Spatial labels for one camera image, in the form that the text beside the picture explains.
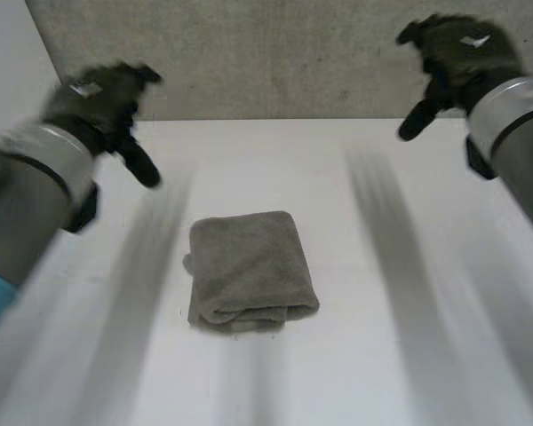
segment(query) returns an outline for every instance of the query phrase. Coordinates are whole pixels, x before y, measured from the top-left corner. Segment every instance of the gloved robot hand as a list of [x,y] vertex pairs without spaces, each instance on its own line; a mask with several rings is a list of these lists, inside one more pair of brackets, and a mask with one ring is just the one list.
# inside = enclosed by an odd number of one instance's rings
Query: gloved robot hand
[[[56,89],[45,104],[41,121],[75,136],[93,157],[104,152],[120,154],[125,167],[142,185],[154,187],[160,174],[131,135],[131,127],[147,84],[161,80],[148,66],[119,64],[85,70]],[[96,216],[98,193],[93,184],[68,231],[80,231]]]
[[397,43],[413,43],[431,76],[424,99],[399,129],[404,140],[418,136],[441,111],[458,107],[470,114],[499,84],[525,75],[504,30],[469,16],[433,15],[411,22]]

